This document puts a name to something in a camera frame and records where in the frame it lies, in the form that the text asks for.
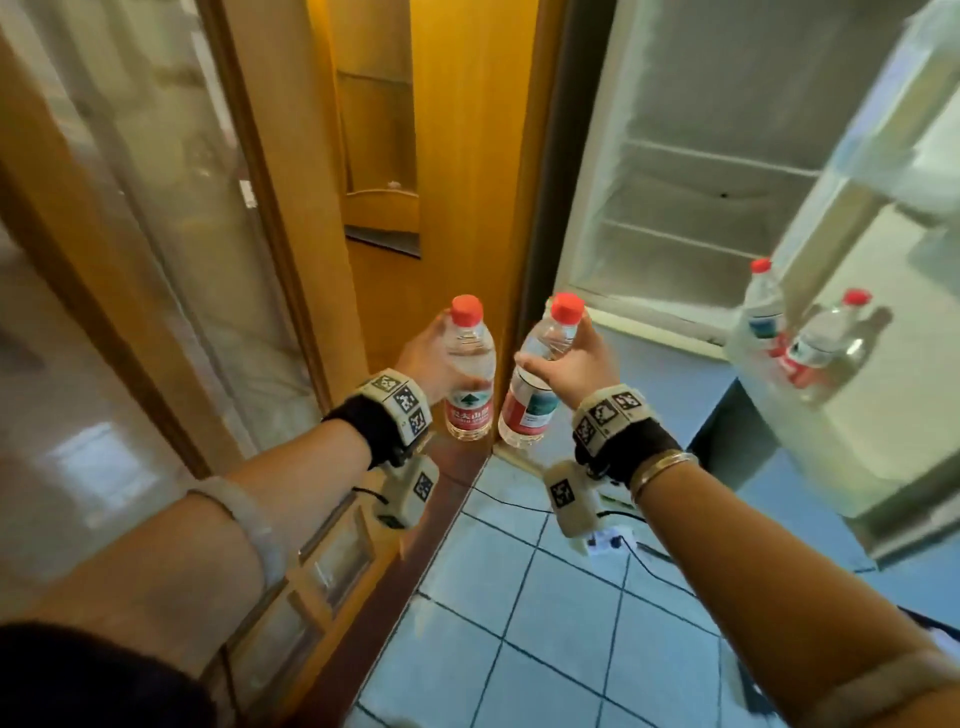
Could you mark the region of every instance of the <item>dark sleeve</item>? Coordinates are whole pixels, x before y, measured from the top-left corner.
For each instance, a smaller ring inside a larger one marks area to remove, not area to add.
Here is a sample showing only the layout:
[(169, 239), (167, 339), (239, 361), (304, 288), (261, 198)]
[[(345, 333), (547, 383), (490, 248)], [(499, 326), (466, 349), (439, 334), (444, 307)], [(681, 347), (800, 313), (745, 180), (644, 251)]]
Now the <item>dark sleeve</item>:
[(212, 728), (199, 682), (160, 660), (38, 622), (0, 626), (0, 723)]

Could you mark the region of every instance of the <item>gold bangle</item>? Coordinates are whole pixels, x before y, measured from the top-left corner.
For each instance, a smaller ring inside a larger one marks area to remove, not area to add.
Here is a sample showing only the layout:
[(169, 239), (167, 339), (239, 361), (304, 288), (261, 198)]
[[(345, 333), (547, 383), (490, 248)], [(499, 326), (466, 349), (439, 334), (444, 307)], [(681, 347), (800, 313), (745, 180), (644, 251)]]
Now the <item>gold bangle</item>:
[(659, 458), (657, 462), (651, 465), (649, 468), (646, 468), (643, 471), (637, 471), (634, 477), (630, 481), (630, 496), (633, 499), (634, 503), (637, 503), (640, 498), (640, 494), (643, 492), (643, 488), (657, 477), (660, 473), (672, 468), (673, 466), (679, 463), (700, 463), (697, 459), (697, 456), (692, 452), (670, 452), (665, 454), (663, 457)]

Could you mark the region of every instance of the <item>hand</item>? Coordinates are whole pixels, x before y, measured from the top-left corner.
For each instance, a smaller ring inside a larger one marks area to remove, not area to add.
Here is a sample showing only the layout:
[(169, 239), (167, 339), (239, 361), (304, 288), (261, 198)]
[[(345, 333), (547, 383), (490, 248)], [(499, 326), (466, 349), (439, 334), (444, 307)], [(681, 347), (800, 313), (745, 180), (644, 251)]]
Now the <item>hand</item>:
[(441, 311), (430, 326), (408, 341), (394, 366), (420, 386), (431, 404), (454, 390), (476, 392), (491, 386), (485, 379), (465, 375), (453, 366), (444, 347), (446, 316), (447, 311)]
[(620, 383), (620, 367), (607, 342), (593, 328), (585, 313), (577, 328), (577, 338), (566, 355), (556, 361), (519, 352), (514, 361), (550, 385), (570, 409), (576, 409), (585, 398), (604, 387)]

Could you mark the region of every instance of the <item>black wrist strap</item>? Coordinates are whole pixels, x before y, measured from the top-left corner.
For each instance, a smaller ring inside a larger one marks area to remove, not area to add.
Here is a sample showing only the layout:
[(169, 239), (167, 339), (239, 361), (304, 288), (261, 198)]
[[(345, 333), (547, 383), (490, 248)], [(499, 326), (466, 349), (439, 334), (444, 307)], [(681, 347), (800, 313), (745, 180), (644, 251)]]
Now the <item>black wrist strap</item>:
[(410, 377), (385, 369), (333, 409), (327, 420), (343, 420), (370, 446), (372, 470), (386, 462), (396, 468), (417, 447), (432, 420), (426, 395)]
[(628, 483), (644, 461), (670, 450), (677, 441), (657, 422), (643, 396), (626, 384), (594, 392), (573, 415), (577, 462), (593, 477)]

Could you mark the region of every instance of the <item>bottle in refrigerator door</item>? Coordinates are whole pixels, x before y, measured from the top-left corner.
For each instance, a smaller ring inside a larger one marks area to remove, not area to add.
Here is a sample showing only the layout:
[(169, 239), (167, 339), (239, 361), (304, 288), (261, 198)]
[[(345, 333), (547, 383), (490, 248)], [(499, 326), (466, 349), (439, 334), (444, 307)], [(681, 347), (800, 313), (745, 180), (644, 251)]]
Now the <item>bottle in refrigerator door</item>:
[[(553, 297), (549, 313), (527, 334), (522, 351), (545, 359), (559, 359), (573, 345), (584, 315), (584, 302), (572, 293)], [(543, 437), (560, 400), (538, 376), (514, 367), (510, 391), (503, 402), (497, 429), (514, 448), (528, 448)]]
[(780, 356), (786, 349), (786, 303), (770, 258), (762, 257), (750, 264), (754, 276), (743, 299), (742, 316), (750, 333), (770, 356)]
[(869, 291), (850, 288), (843, 300), (810, 319), (778, 359), (790, 383), (804, 389), (817, 372), (830, 364), (847, 346), (860, 310), (872, 298)]
[(450, 304), (444, 346), (453, 365), (464, 374), (490, 383), (481, 391), (453, 392), (444, 403), (446, 429), (458, 440), (479, 440), (493, 425), (493, 375), (496, 350), (483, 323), (483, 305), (476, 296), (457, 296)]

